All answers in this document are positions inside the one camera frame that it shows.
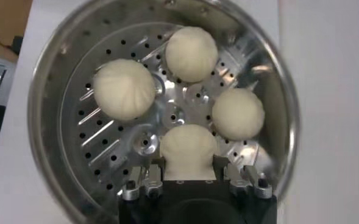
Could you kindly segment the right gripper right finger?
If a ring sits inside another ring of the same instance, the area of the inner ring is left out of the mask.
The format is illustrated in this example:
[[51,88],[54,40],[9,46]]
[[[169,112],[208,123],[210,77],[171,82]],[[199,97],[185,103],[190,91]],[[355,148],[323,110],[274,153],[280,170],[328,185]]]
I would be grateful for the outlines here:
[[238,195],[239,192],[249,192],[252,190],[253,194],[260,199],[272,198],[272,185],[268,182],[265,175],[257,172],[255,166],[240,166],[238,173],[239,178],[234,179],[228,177],[224,173],[224,169],[228,168],[231,162],[228,158],[223,156],[213,156],[213,171],[217,181],[228,180],[230,184],[230,191],[233,195]]

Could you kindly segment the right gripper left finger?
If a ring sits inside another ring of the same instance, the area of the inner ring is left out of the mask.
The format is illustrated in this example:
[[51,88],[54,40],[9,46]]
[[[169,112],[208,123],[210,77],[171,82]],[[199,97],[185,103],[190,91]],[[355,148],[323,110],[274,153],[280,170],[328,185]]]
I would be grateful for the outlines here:
[[159,157],[153,159],[147,167],[133,167],[130,177],[117,196],[124,201],[136,201],[143,195],[147,198],[159,198],[163,193],[165,164],[164,157]]

